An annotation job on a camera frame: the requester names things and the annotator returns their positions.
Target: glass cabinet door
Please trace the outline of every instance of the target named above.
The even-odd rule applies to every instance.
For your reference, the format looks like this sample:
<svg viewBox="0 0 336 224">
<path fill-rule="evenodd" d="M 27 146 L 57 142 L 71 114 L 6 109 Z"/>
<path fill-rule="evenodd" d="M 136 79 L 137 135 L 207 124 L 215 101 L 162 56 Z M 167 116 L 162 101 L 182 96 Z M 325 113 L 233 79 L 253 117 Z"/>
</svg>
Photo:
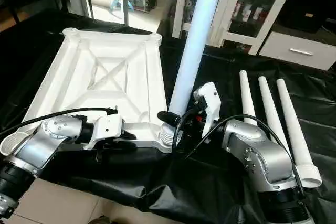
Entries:
<svg viewBox="0 0 336 224">
<path fill-rule="evenodd" d="M 256 38 L 275 0 L 238 0 L 228 32 Z"/>
<path fill-rule="evenodd" d="M 228 0 L 215 44 L 230 40 L 251 45 L 255 55 L 286 0 Z"/>
</svg>

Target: silver robotic arm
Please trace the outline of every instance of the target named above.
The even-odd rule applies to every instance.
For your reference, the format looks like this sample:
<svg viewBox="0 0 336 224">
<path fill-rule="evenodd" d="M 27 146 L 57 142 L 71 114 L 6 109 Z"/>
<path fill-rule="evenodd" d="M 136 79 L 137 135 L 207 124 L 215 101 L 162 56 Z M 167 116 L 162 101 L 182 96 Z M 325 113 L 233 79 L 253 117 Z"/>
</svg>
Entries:
<svg viewBox="0 0 336 224">
<path fill-rule="evenodd" d="M 64 144 L 77 144 L 79 150 L 91 150 L 95 144 L 122 135 L 123 120 L 112 114 L 87 123 L 84 116 L 60 115 L 42 121 L 8 155 L 0 169 L 0 217 L 9 218 L 19 199 L 39 177 Z"/>
<path fill-rule="evenodd" d="M 213 83 L 197 89 L 194 98 L 198 108 L 206 113 L 206 122 L 199 127 L 204 137 L 217 124 L 221 101 Z M 159 113 L 159 118 L 173 127 L 180 120 L 179 116 L 167 112 L 161 116 Z M 63 146 L 91 150 L 99 141 L 115 138 L 136 139 L 124 132 L 123 120 L 118 114 L 100 117 L 94 124 L 86 122 L 84 116 L 71 115 L 42 121 L 0 167 L 0 217 L 11 216 L 21 196 Z M 231 120 L 212 139 L 222 141 L 222 148 L 243 164 L 269 223 L 314 223 L 300 198 L 289 154 L 271 142 L 260 128 Z"/>
<path fill-rule="evenodd" d="M 269 223 L 314 223 L 299 195 L 289 154 L 259 127 L 229 121 L 222 148 L 243 164 Z"/>
</svg>

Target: black plastic sheet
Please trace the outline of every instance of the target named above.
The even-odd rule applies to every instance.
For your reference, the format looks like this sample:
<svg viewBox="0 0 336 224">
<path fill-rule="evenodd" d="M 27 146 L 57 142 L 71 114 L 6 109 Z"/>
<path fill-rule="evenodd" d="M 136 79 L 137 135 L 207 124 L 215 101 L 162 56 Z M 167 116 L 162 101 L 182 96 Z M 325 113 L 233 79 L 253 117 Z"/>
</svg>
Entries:
<svg viewBox="0 0 336 224">
<path fill-rule="evenodd" d="M 19 122 L 48 70 L 66 27 L 143 34 L 145 31 L 76 15 L 45 12 L 0 33 L 6 61 L 0 65 L 3 92 L 0 127 Z M 167 101 L 170 100 L 184 41 L 164 38 L 160 47 Z M 256 115 L 266 121 L 258 77 L 268 80 L 284 129 L 276 80 L 284 78 L 313 162 L 323 184 L 306 190 L 316 223 L 336 223 L 336 83 L 335 73 L 274 59 L 227 54 L 207 47 L 195 88 L 214 81 L 222 100 L 221 116 L 242 112 L 239 71 L 245 69 Z M 121 204 L 151 211 L 184 223 L 237 223 L 243 209 L 246 223 L 262 223 L 262 214 L 241 164 L 212 141 L 188 160 L 153 148 L 106 150 L 102 164 L 95 151 L 59 153 L 43 179 L 87 191 Z"/>
</svg>

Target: tiled floor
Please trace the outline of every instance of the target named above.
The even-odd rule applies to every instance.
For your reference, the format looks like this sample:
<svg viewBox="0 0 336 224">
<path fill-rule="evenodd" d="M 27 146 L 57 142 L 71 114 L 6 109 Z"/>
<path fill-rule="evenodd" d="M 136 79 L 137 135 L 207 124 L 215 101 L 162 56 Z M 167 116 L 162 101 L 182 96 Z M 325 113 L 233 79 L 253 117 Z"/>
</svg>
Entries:
<svg viewBox="0 0 336 224">
<path fill-rule="evenodd" d="M 108 216 L 119 224 L 175 224 L 172 220 L 126 207 L 68 187 L 36 179 L 5 224 L 87 224 Z"/>
</svg>

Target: tapered white pipe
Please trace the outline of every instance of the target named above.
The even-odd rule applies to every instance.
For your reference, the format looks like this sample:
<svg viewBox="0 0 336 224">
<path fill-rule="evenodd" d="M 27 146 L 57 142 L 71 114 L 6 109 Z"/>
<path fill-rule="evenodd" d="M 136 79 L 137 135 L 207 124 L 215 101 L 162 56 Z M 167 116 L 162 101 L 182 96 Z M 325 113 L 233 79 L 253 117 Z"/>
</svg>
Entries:
<svg viewBox="0 0 336 224">
<path fill-rule="evenodd" d="M 290 154 L 288 143 L 284 134 L 284 130 L 282 129 L 279 115 L 277 109 L 275 107 L 271 91 L 269 90 L 269 86 L 267 80 L 264 76 L 258 78 L 262 102 L 265 108 L 265 114 L 267 119 L 268 126 L 274 131 L 274 133 L 278 136 L 287 152 Z"/>
<path fill-rule="evenodd" d="M 307 188 L 315 188 L 322 184 L 321 175 L 313 161 L 306 144 L 295 109 L 283 79 L 277 80 L 282 109 L 284 110 L 289 139 L 293 150 L 295 164 L 297 166 L 302 185 Z"/>
<path fill-rule="evenodd" d="M 182 61 L 169 106 L 169 111 L 183 115 L 193 91 L 195 78 L 200 66 L 208 32 L 214 18 L 218 0 L 197 0 L 193 19 L 184 47 Z M 164 124 L 160 139 L 171 144 L 174 129 Z"/>
<path fill-rule="evenodd" d="M 240 91 L 241 91 L 241 102 L 243 104 L 243 113 L 247 115 L 256 116 L 254 112 L 254 106 L 251 96 L 250 85 L 248 83 L 247 72 L 242 70 L 239 72 L 240 77 Z M 257 125 L 257 122 L 250 118 L 244 118 L 245 123 Z"/>
</svg>

